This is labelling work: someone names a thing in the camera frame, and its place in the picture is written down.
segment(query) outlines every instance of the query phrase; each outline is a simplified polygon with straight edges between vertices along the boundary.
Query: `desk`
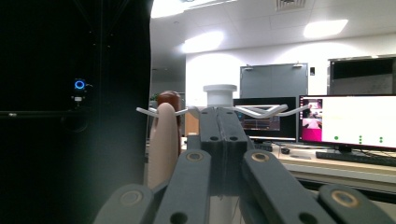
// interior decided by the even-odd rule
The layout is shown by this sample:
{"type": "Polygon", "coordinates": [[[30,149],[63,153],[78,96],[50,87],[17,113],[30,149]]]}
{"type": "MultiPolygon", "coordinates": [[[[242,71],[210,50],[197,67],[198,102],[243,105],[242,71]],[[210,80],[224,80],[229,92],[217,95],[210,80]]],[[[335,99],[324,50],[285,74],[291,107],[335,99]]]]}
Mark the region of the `desk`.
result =
{"type": "Polygon", "coordinates": [[[291,149],[289,155],[280,153],[279,146],[273,149],[273,154],[296,177],[396,193],[396,167],[321,160],[316,158],[314,149],[291,149]]]}

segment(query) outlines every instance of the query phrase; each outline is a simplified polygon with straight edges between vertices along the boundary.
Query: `monitor screen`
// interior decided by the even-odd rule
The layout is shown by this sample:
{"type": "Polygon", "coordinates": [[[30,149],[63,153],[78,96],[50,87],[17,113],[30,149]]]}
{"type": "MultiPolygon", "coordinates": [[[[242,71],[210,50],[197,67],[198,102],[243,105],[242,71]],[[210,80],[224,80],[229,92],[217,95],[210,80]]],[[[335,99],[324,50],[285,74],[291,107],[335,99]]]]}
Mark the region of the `monitor screen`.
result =
{"type": "Polygon", "coordinates": [[[302,95],[299,141],[360,149],[396,149],[396,95],[302,95]]]}
{"type": "MultiPolygon", "coordinates": [[[[296,97],[271,97],[271,98],[242,98],[233,99],[234,106],[256,107],[268,109],[276,105],[287,105],[286,111],[296,108],[296,97]]],[[[269,119],[254,119],[241,112],[235,112],[241,125],[252,140],[263,141],[288,141],[297,139],[296,115],[286,117],[272,117],[269,119]]]]}

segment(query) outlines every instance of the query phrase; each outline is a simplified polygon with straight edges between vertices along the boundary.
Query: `black panel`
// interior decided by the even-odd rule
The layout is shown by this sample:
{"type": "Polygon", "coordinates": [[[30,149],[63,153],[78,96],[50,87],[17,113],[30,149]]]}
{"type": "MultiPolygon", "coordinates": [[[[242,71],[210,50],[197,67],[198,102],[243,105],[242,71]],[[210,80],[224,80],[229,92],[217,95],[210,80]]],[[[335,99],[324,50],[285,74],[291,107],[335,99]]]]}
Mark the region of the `black panel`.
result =
{"type": "Polygon", "coordinates": [[[143,182],[151,3],[0,2],[1,111],[71,110],[75,78],[93,85],[82,132],[0,119],[1,223],[92,223],[114,190],[143,182]]]}
{"type": "Polygon", "coordinates": [[[393,58],[332,63],[332,78],[368,77],[392,74],[393,58]]]}

